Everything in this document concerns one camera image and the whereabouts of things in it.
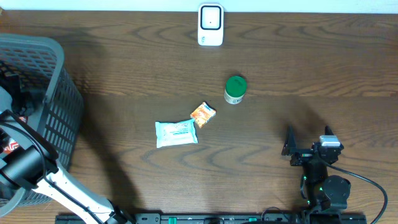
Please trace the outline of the green lid jar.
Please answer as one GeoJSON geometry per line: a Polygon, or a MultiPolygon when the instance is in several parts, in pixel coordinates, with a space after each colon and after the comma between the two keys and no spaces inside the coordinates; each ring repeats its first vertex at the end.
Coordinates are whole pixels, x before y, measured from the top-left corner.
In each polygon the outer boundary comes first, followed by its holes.
{"type": "Polygon", "coordinates": [[[246,90],[246,80],[241,76],[232,76],[226,82],[224,89],[224,99],[229,104],[239,104],[242,102],[243,97],[246,94],[246,90]]]}

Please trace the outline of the white wet wipes pack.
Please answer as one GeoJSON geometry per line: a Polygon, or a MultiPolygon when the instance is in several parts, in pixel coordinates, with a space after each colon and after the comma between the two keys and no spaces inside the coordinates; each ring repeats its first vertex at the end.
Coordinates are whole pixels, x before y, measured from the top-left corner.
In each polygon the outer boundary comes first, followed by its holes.
{"type": "Polygon", "coordinates": [[[177,123],[155,122],[157,148],[198,144],[194,119],[177,123]]]}

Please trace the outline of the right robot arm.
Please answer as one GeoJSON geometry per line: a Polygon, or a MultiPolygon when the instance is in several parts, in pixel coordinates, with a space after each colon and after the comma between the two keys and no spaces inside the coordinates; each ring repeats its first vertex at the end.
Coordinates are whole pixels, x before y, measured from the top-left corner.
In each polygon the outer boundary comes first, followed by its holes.
{"type": "Polygon", "coordinates": [[[290,126],[287,129],[282,155],[290,156],[291,166],[303,168],[302,183],[307,192],[302,197],[309,200],[309,208],[313,212],[338,213],[347,209],[350,181],[328,174],[328,166],[338,161],[343,149],[342,143],[328,126],[319,141],[307,149],[300,149],[293,128],[290,126]]]}

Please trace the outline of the orange snack packet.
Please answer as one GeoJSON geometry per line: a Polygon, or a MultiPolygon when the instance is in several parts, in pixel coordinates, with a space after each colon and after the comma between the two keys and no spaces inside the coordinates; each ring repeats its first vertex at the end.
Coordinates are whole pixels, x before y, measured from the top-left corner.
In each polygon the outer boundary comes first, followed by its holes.
{"type": "Polygon", "coordinates": [[[203,102],[191,114],[191,119],[194,119],[195,124],[202,128],[216,115],[216,110],[211,108],[206,102],[203,102]]]}

